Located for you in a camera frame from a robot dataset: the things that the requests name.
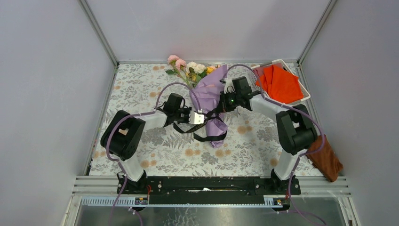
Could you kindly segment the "pink and purple wrapping paper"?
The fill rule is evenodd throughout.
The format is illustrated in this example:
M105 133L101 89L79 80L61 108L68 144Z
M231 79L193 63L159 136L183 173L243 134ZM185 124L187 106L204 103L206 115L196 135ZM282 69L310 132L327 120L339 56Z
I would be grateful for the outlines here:
M227 65L222 65L197 83L193 89L195 94L190 94L194 108L197 110L201 109L204 113L208 113L217 107L220 92L224 89L224 85L220 80L227 72L227 69ZM220 136L228 131L228 126L223 121L224 115L221 114L219 117L220 119L211 119L206 123L205 130L208 137Z

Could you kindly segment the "white fake flower stem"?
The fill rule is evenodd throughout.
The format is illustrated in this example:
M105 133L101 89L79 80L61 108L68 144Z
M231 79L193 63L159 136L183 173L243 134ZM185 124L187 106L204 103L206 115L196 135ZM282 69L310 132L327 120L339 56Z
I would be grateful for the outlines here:
M186 77L191 83L197 83L207 76L207 67L196 62L189 62L186 65Z

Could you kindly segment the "pink fake flower stem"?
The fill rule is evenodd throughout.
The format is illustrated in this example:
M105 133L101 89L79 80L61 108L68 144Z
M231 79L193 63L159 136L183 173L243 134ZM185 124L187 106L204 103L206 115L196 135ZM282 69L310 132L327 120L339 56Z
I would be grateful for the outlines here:
M182 79L186 85L188 85L189 87L192 87L192 85L190 84L190 82L187 79L186 76L186 65L187 63L181 59L180 57L176 56L176 55L170 55L167 59L167 63L168 65L171 67L170 69L167 69L165 72L168 75L176 75L177 77L179 77L180 79Z

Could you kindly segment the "yellow fake flower bunch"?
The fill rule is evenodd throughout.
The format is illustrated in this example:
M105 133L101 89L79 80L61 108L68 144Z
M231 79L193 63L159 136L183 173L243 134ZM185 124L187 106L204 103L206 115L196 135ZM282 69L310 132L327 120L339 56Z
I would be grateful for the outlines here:
M206 75L211 74L213 71L215 71L218 68L219 68L218 65L216 65L216 66L207 66L206 67Z

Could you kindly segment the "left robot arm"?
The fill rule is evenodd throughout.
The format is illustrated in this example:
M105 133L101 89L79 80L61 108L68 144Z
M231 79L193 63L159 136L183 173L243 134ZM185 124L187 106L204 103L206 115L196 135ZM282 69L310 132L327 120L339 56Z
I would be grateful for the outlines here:
M152 112L130 114L119 110L100 139L101 147L111 161L116 161L127 177L128 188L139 194L145 190L145 174L136 151L142 134L155 128L163 128L174 122L189 123L192 107L181 105L184 98L172 93L168 100Z

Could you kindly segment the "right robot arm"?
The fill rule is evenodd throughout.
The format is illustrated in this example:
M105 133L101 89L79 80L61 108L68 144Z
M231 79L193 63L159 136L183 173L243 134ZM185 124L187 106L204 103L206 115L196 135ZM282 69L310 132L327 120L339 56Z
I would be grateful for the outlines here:
M299 156L317 139L317 132L305 105L278 104L267 99L261 91L253 91L245 76L236 79L221 79L224 91L220 93L219 112L230 112L241 106L263 114L277 124L279 143L283 149L278 164L273 169L275 178L270 180L270 188L276 194L288 189L288 181Z

